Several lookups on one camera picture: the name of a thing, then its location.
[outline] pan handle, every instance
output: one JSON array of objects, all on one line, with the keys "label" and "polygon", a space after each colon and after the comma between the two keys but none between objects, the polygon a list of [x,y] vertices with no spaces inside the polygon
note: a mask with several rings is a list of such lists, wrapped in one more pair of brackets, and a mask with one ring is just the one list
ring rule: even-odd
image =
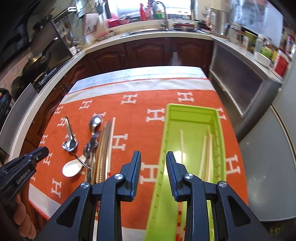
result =
[{"label": "pan handle", "polygon": [[55,37],[50,43],[49,45],[46,46],[46,48],[43,50],[42,52],[42,56],[45,56],[48,49],[54,44],[55,41],[57,41],[58,37]]}]

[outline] silver screw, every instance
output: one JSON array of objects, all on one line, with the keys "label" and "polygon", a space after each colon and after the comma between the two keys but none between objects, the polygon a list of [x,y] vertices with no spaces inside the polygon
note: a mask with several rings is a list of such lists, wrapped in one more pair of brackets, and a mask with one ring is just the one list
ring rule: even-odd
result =
[{"label": "silver screw", "polygon": [[117,180],[120,180],[120,179],[123,178],[123,175],[121,173],[118,173],[118,174],[114,175],[114,178],[117,179]]},{"label": "silver screw", "polygon": [[227,183],[224,182],[224,181],[220,181],[219,186],[222,187],[222,188],[225,188],[225,187],[227,187]]},{"label": "silver screw", "polygon": [[191,174],[191,173],[186,173],[186,174],[185,174],[185,178],[186,178],[186,179],[192,179],[192,178],[193,178],[193,174]]},{"label": "silver screw", "polygon": [[80,184],[80,186],[82,188],[88,188],[89,187],[89,183],[88,182],[83,182],[83,183]]}]

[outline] window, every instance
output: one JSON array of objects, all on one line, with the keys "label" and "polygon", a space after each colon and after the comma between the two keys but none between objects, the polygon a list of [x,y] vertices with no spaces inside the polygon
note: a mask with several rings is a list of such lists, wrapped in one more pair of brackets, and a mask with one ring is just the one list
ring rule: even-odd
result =
[{"label": "window", "polygon": [[[147,6],[146,1],[142,0],[108,0],[109,9],[111,16],[114,17],[123,17],[130,16],[138,17],[140,16],[140,3],[144,4],[144,7]],[[178,0],[162,0],[162,3],[167,8],[167,14],[179,14],[179,15],[190,15],[190,0],[184,0],[182,2]]]}]

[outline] kitchen sink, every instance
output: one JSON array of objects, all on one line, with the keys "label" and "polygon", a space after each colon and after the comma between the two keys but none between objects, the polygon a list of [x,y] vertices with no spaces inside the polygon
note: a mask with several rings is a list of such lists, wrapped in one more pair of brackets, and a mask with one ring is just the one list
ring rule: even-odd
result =
[{"label": "kitchen sink", "polygon": [[168,31],[172,31],[172,32],[191,32],[191,33],[200,33],[200,34],[208,34],[204,31],[201,31],[199,29],[196,29],[195,31],[181,31],[181,30],[175,30],[173,28],[169,28],[169,29],[165,29],[165,28],[149,28],[149,29],[141,29],[141,30],[136,30],[136,31],[130,31],[127,32],[125,34],[123,34],[120,37],[126,37],[126,36],[131,36],[131,35],[136,35],[136,34],[146,34],[146,33],[157,33],[157,32],[168,32]]}]

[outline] orange tablecloth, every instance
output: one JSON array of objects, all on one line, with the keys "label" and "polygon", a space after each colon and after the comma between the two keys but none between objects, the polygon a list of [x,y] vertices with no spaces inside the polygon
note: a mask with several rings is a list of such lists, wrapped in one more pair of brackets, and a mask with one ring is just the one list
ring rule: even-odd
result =
[{"label": "orange tablecloth", "polygon": [[31,204],[45,218],[49,219],[84,181],[83,170],[71,178],[62,174],[64,164],[75,159],[61,147],[67,138],[63,118],[69,117],[79,141],[76,154],[81,156],[91,136],[89,120],[93,115],[101,114],[104,121],[116,117],[111,175],[130,161],[134,150],[141,152],[137,196],[132,203],[122,203],[121,215],[123,227],[144,230],[168,103],[212,107],[219,111],[226,149],[227,182],[248,202],[244,166],[234,130],[216,91],[201,69],[183,66],[139,69],[136,69],[138,74],[135,70],[123,70],[80,80],[58,106],[40,144],[47,146],[50,154],[38,164],[29,190]]}]

